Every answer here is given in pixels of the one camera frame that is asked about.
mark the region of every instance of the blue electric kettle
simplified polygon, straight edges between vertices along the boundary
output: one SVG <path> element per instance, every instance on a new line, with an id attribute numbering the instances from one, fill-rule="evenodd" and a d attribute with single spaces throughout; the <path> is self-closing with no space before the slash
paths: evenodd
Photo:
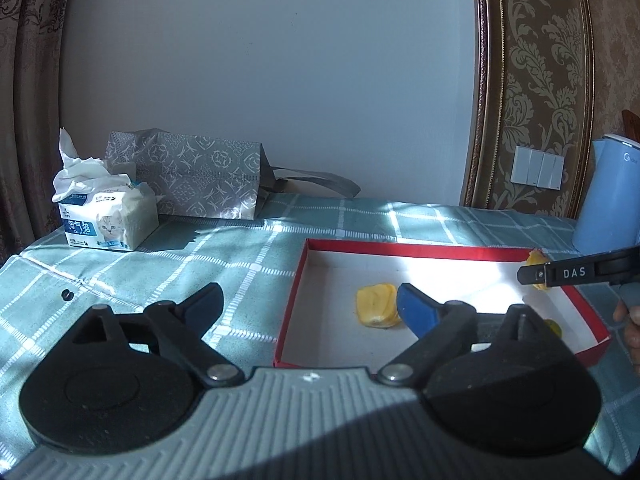
<path id="1" fill-rule="evenodd" d="M 596 170 L 573 238 L 582 254 L 631 247 L 640 238 L 640 144 L 607 134 L 593 149 Z"/>

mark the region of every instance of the tissue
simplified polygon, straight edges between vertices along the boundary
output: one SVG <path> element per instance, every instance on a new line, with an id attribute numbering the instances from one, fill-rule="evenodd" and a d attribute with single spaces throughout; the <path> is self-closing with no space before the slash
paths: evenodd
<path id="1" fill-rule="evenodd" d="M 99 158 L 81 159 L 60 129 L 63 169 L 53 179 L 70 246 L 132 251 L 158 227 L 156 195 L 127 174 L 111 174 Z"/>

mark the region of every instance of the human hand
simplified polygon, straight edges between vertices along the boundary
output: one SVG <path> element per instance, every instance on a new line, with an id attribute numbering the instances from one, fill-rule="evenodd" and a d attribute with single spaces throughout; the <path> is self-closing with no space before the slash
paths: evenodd
<path id="1" fill-rule="evenodd" d="M 626 319 L 623 338 L 629 348 L 634 370 L 640 376 L 640 305 L 627 308 L 621 300 L 613 312 L 613 321 L 620 323 Z"/>

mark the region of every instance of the tissue box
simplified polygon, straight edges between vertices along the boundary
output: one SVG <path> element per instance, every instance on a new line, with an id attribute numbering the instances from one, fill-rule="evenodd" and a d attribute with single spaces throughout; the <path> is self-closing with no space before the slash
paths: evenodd
<path id="1" fill-rule="evenodd" d="M 58 205 L 73 247 L 132 251 L 158 227 L 156 196 L 144 182 L 74 193 Z"/>

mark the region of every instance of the cat picture on package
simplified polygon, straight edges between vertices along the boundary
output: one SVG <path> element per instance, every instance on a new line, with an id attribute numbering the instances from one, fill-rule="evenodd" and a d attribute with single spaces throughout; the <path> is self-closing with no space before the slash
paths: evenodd
<path id="1" fill-rule="evenodd" d="M 124 222 L 120 211 L 114 211 L 110 215 L 98 215 L 96 217 L 98 231 L 104 237 L 105 242 L 124 241 Z"/>

